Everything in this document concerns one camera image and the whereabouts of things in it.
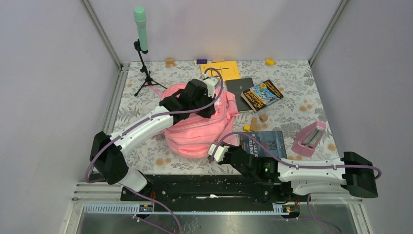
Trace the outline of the black tablet case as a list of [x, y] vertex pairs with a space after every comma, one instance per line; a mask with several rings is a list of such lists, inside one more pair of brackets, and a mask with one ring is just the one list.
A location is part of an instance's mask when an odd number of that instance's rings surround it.
[[235, 96], [238, 112], [242, 113], [252, 111], [252, 108], [241, 97], [243, 91], [246, 91], [254, 86], [252, 78], [227, 80], [225, 84], [227, 90]]

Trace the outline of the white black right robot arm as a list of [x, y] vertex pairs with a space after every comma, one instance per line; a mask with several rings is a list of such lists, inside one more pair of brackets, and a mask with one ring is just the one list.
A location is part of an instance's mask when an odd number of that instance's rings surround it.
[[209, 152], [218, 164], [229, 164], [244, 177], [261, 183], [284, 183], [281, 198], [293, 200], [297, 195], [333, 193], [344, 190], [355, 197], [377, 198], [376, 177], [380, 175], [372, 162], [355, 152], [324, 161], [297, 161], [286, 158], [255, 157], [241, 146], [219, 146]]

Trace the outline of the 169-Storey Treehouse book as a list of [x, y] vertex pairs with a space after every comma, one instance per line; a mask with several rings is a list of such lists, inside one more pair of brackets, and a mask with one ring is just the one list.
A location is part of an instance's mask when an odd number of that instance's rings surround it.
[[241, 93], [241, 98], [257, 112], [284, 98], [280, 90], [271, 80], [265, 80]]

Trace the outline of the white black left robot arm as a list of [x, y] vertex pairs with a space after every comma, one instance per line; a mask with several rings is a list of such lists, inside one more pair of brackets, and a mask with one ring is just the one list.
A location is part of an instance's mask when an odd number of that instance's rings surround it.
[[146, 200], [151, 194], [150, 185], [141, 172], [129, 168], [125, 156], [148, 138], [187, 119], [192, 113], [210, 118], [215, 113], [214, 103], [222, 94], [222, 85], [222, 79], [217, 77], [192, 79], [126, 129], [109, 135], [98, 133], [88, 169], [95, 167], [108, 184], [128, 187], [137, 199]]

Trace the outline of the pink student backpack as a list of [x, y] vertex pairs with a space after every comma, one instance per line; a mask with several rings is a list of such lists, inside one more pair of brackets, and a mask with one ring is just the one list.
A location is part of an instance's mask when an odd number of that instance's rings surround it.
[[229, 91], [224, 90], [214, 106], [216, 113], [211, 118], [190, 114], [158, 134], [163, 134], [169, 148], [181, 157], [207, 157], [211, 144], [233, 131], [235, 117], [239, 115], [236, 97]]

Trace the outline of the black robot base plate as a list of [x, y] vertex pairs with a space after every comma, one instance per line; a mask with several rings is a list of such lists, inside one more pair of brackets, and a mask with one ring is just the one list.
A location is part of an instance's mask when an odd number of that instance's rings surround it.
[[261, 183], [243, 175], [148, 175], [140, 194], [165, 204], [172, 211], [179, 207], [258, 207], [272, 204], [297, 205], [307, 195], [291, 193], [285, 183]]

